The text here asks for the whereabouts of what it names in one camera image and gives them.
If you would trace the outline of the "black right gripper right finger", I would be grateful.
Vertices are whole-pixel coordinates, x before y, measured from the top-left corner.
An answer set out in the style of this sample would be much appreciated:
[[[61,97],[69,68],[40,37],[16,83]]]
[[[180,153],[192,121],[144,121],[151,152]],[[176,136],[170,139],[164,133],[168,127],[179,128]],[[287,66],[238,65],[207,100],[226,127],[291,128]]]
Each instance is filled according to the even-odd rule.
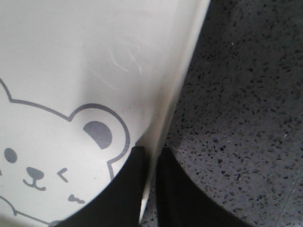
[[[200,190],[168,147],[158,158],[155,191],[160,227],[248,226]]]

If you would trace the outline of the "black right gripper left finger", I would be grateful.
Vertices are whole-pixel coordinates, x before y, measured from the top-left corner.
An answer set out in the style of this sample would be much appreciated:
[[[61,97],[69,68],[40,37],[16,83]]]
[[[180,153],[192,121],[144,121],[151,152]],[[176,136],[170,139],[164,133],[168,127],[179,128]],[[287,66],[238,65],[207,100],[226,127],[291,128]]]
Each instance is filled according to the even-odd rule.
[[[132,147],[113,181],[59,227],[137,227],[145,187],[145,149]]]

